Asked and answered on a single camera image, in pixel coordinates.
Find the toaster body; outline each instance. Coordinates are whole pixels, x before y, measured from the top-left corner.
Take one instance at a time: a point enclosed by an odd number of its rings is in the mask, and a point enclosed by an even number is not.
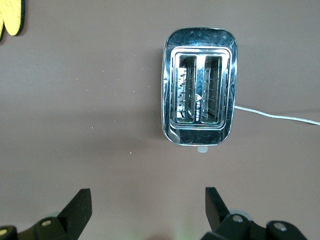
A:
[[[164,135],[182,146],[214,146],[229,135],[237,41],[223,29],[175,31],[164,45],[161,117]]]

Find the logo on toaster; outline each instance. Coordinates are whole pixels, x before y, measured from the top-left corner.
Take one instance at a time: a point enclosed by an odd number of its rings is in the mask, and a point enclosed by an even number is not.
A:
[[[202,99],[202,96],[200,96],[199,94],[195,95],[195,101],[198,102]]]

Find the yellow sponge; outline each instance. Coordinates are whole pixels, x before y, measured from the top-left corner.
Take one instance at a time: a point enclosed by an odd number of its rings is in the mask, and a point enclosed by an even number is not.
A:
[[[22,31],[25,12],[25,0],[0,0],[0,41],[5,29],[11,36]]]

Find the screw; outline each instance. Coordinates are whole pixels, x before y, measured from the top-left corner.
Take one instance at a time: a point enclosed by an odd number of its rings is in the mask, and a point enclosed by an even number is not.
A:
[[[232,219],[233,219],[233,221],[235,221],[237,223],[242,223],[244,221],[243,218],[241,216],[239,216],[239,215],[234,215],[232,217]]]
[[[7,229],[1,229],[0,230],[0,236],[5,235],[8,232]]]
[[[45,227],[45,226],[48,226],[48,225],[50,225],[51,224],[51,220],[45,220],[45,221],[43,221],[42,223],[41,223],[41,226],[42,227]]]
[[[280,231],[282,231],[282,232],[287,231],[286,226],[285,226],[283,223],[281,223],[281,222],[275,222],[275,223],[273,224],[273,226],[274,226],[276,229],[278,229],[278,230],[280,230]]]

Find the white cable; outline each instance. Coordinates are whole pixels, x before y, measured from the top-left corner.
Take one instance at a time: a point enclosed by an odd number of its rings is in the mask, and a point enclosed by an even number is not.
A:
[[[304,122],[304,123],[308,123],[308,124],[314,124],[314,125],[320,125],[320,122],[318,121],[312,121],[312,120],[308,120],[308,119],[304,119],[304,118],[299,118],[299,117],[293,117],[293,116],[279,116],[279,115],[272,115],[272,114],[268,114],[262,111],[258,111],[258,110],[254,110],[254,109],[250,109],[250,108],[246,108],[246,107],[242,107],[242,106],[234,106],[235,109],[239,109],[239,110],[243,110],[243,111],[247,111],[247,112],[251,112],[251,113],[255,113],[255,114],[260,114],[269,118],[274,118],[274,119],[287,119],[287,120],[294,120],[294,121],[299,121],[299,122]]]

